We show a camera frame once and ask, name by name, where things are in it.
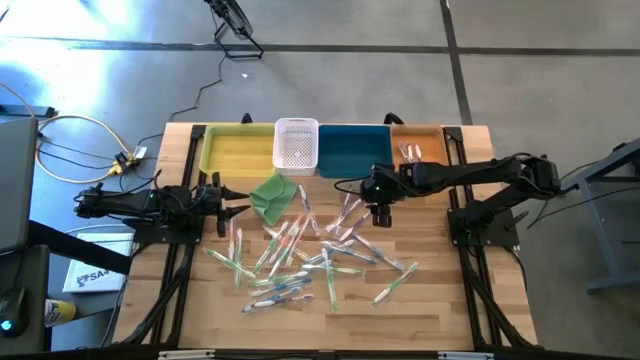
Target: blue bin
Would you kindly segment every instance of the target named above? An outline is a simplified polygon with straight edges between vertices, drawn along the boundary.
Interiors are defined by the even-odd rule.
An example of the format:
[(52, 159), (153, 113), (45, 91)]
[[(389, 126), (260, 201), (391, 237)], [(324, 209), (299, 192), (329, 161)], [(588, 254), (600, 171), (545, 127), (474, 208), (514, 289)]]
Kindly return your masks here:
[(346, 179), (369, 175), (375, 163), (393, 164), (388, 126), (322, 125), (318, 173)]

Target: orange bin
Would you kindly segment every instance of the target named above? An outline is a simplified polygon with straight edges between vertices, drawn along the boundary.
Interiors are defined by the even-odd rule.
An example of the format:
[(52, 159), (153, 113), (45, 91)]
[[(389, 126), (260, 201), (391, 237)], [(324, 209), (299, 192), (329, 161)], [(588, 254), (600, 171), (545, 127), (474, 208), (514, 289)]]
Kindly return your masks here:
[(422, 162), (438, 162), (448, 165), (442, 127), (435, 125), (391, 125), (393, 165), (397, 169), (405, 160), (399, 145), (416, 144), (422, 153)]

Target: plastic bin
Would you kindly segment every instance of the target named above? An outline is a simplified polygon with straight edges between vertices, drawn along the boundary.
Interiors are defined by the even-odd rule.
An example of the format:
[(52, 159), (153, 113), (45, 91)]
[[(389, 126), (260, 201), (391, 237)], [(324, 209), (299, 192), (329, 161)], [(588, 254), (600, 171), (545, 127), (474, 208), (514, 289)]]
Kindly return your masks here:
[(375, 163), (392, 164), (388, 126), (321, 125), (318, 172), (325, 178), (369, 175)]
[(276, 121), (273, 166), (285, 176), (312, 176), (318, 165), (318, 121), (284, 118)]
[(200, 170), (226, 177), (273, 175), (273, 124), (218, 123), (207, 126)]
[(407, 162), (399, 145), (416, 144), (420, 147), (423, 162), (437, 162), (448, 165), (444, 135), (440, 126), (433, 125), (391, 125), (391, 146), (393, 149), (393, 164), (396, 169)]

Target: concrete floor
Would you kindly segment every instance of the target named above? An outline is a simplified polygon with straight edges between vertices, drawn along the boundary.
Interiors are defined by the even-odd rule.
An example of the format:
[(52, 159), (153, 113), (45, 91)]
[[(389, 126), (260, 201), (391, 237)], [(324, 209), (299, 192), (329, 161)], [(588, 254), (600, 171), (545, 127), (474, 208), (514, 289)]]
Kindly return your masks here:
[[(265, 44), (447, 45), (437, 0), (239, 2)], [(450, 6), (459, 46), (640, 47), (640, 3), (633, 0), (450, 0)], [(0, 23), (0, 35), (153, 42), (207, 43), (212, 30), (196, 0), (19, 0)], [(134, 147), (162, 132), (170, 113), (191, 106), (197, 89), (215, 80), (221, 56), (0, 40), (0, 81), (32, 104), (99, 118)], [(639, 57), (461, 56), (473, 121), (489, 126), (497, 156), (546, 153), (562, 174), (638, 137), (639, 68)], [(226, 61), (222, 73), (224, 81), (204, 92), (201, 107), (175, 121), (238, 121), (250, 112), (261, 122), (304, 116), (375, 123), (393, 111), (409, 123), (461, 123), (447, 54), (275, 52), (262, 61)], [(0, 103), (13, 102), (0, 93)], [(104, 131), (79, 121), (53, 124), (46, 133), (101, 155), (118, 150)], [(155, 150), (158, 141), (148, 145)], [(46, 160), (69, 177), (100, 174)], [(152, 169), (149, 162), (143, 172)], [(117, 179), (106, 186), (117, 187)], [(71, 198), (84, 188), (36, 169), (31, 217), (61, 230), (110, 222), (74, 216)], [(554, 200), (550, 210), (577, 199)], [(519, 209), (540, 206), (529, 201)], [(640, 292), (584, 292), (586, 281), (605, 274), (591, 220), (587, 209), (576, 208), (519, 229), (538, 338), (549, 349), (640, 357)], [(54, 257), (51, 284), (67, 263)], [(54, 348), (97, 346), (107, 318), (56, 328)]]

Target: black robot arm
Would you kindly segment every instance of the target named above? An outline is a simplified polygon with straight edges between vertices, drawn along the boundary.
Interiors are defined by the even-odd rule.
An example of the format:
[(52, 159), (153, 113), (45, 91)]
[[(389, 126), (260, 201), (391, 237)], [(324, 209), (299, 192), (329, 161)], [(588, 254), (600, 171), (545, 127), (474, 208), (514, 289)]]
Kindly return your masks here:
[(373, 225), (391, 227), (389, 205), (407, 197), (438, 193), (450, 186), (507, 183), (508, 187), (484, 201), (473, 200), (457, 221), (467, 229), (481, 227), (501, 213), (527, 199), (550, 199), (560, 190), (556, 166), (545, 157), (515, 154), (500, 160), (445, 166), (439, 163), (374, 165), (360, 184), (360, 197), (371, 209)]
[(156, 185), (155, 189), (138, 192), (114, 192), (102, 190), (102, 185), (98, 183), (95, 187), (89, 187), (74, 198), (78, 202), (74, 211), (79, 217), (128, 216), (130, 218), (124, 219), (123, 223), (147, 235), (155, 232), (165, 241), (167, 236), (161, 233), (188, 232), (204, 216), (209, 215), (217, 217), (218, 235), (223, 237), (225, 221), (250, 207), (223, 208), (222, 200), (245, 199), (249, 196), (217, 183), (199, 187), (195, 192), (186, 186), (175, 185)]

